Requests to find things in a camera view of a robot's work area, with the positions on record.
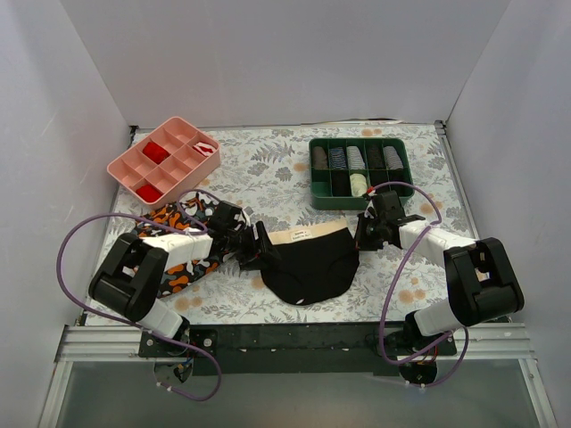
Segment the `black underwear beige waistband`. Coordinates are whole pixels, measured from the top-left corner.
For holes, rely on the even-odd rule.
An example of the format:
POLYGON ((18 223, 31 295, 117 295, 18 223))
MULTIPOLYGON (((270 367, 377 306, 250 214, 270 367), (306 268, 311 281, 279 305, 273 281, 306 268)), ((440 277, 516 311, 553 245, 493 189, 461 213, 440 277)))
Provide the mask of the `black underwear beige waistband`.
POLYGON ((350 289, 360 259, 346 219, 271 232, 269 240, 280 260, 261 279, 281 301, 309 306, 350 289))

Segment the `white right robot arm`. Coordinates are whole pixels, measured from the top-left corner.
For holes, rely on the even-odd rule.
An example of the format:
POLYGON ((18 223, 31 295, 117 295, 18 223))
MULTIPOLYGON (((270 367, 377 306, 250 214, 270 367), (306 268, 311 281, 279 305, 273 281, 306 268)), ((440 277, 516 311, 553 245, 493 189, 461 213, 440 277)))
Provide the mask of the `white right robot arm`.
POLYGON ((403 341, 414 354, 434 347, 436 336, 506 317, 523 309, 524 294, 500 240, 452 234, 419 215, 407 215, 395 191, 366 196, 358 216, 357 248, 391 245, 443 268, 447 297, 405 317, 403 341))

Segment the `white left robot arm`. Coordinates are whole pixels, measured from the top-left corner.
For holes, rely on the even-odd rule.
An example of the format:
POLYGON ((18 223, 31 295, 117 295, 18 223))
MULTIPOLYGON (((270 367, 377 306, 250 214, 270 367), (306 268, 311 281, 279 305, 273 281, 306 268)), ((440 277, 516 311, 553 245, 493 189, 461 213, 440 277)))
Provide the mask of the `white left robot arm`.
POLYGON ((167 270, 196 261, 203 264, 219 252, 236 256, 242 270, 273 268, 281 256, 262 222, 251 224, 244 211, 217 202, 199 227, 138 237, 126 233, 114 243, 89 285, 89 296, 130 323, 159 334, 159 345, 178 357, 190 344, 188 321, 159 298, 167 270))

